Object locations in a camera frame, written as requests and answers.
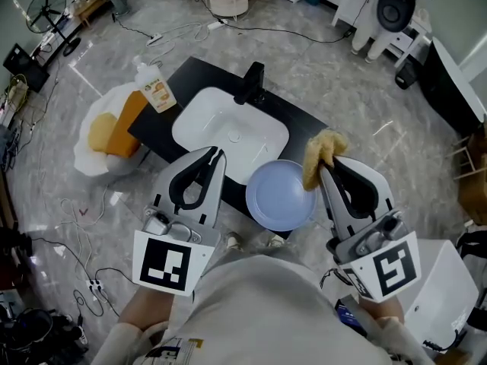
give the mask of white sink basin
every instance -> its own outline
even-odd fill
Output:
[[[289,131],[250,104],[236,104],[232,95],[207,87],[176,119],[173,138],[188,151],[218,146],[227,157],[225,174],[246,185],[258,167],[278,159],[288,143]]]

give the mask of electric fan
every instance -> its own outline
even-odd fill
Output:
[[[27,27],[33,33],[45,33],[49,30],[57,32],[67,43],[62,54],[69,56],[81,42],[81,39],[74,38],[69,42],[57,27],[56,22],[66,9],[66,0],[32,0],[27,9]]]

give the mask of marble floor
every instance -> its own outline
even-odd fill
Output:
[[[146,32],[161,32],[183,24],[213,22],[201,2],[193,0],[129,0],[132,13],[122,19],[127,27]],[[309,37],[335,40],[347,29],[330,23],[334,10],[306,2],[286,0],[250,0],[249,13],[237,23],[242,27],[274,27],[305,33]],[[457,184],[452,180],[455,168],[444,156],[457,140],[452,128],[428,105],[417,84],[408,90],[394,83],[394,60],[381,56],[375,63],[350,53],[351,39],[331,44],[312,43],[288,33],[244,31],[220,28],[203,41],[188,33],[177,39],[174,49],[161,57],[161,71],[169,77],[189,56],[243,76],[252,62],[266,65],[266,89],[299,106],[346,135],[349,155],[381,172],[389,181],[396,206],[404,210],[406,223],[420,237],[454,238],[462,229],[464,214],[457,204]],[[113,23],[110,10],[93,20],[80,33],[81,45],[68,58],[60,56],[51,65],[51,77],[37,106],[58,80],[46,115],[34,127],[32,141],[19,154],[8,182],[21,229],[48,240],[64,242],[80,249],[72,221],[73,204],[77,219],[86,229],[79,232],[81,260],[96,269],[113,267],[130,274],[132,235],[142,226],[142,208],[158,172],[167,164],[153,153],[130,176],[107,187],[91,185],[73,168],[73,146],[88,107],[110,88],[132,81],[136,70],[132,58],[141,55],[148,62],[170,45],[146,48],[146,38]],[[42,116],[31,108],[37,120]],[[21,144],[29,139],[24,129]],[[104,206],[104,213],[93,223]],[[88,210],[84,216],[80,212]],[[248,217],[221,204],[218,229],[236,231],[249,240],[249,247],[265,242],[269,232]],[[313,220],[293,232],[290,241],[303,261],[318,275],[333,266],[326,251],[331,237],[330,222],[321,203]],[[99,305],[88,296],[81,267],[62,247],[38,240],[32,259],[33,286],[49,308],[78,315],[73,290],[79,289],[88,305],[98,312]],[[221,255],[220,245],[214,259]],[[135,288],[114,271],[100,273],[111,303],[120,311]],[[324,293],[334,300],[348,288],[330,278]],[[95,317],[81,306],[84,327],[91,342],[88,358],[94,356],[116,316],[107,304],[104,315]],[[190,299],[178,298],[171,316],[177,327],[191,309]]]

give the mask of drain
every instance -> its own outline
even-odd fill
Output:
[[[230,142],[238,143],[242,139],[242,136],[238,131],[232,130],[228,132],[228,139],[230,139]]]

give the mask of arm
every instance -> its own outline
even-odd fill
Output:
[[[360,307],[365,309],[372,318],[398,318],[398,320],[404,324],[404,312],[401,303],[398,301],[397,297],[391,297],[382,303],[374,303],[363,297],[358,300]]]
[[[129,323],[145,331],[169,320],[173,301],[173,294],[140,287],[120,314],[119,323]]]
[[[136,357],[142,333],[169,320],[174,295],[140,287],[125,306],[91,365],[125,365]]]
[[[397,297],[382,303],[374,303],[360,297],[358,304],[376,320],[381,328],[377,337],[370,337],[376,344],[389,353],[405,356],[415,365],[433,364],[423,347],[404,326],[404,312]]]

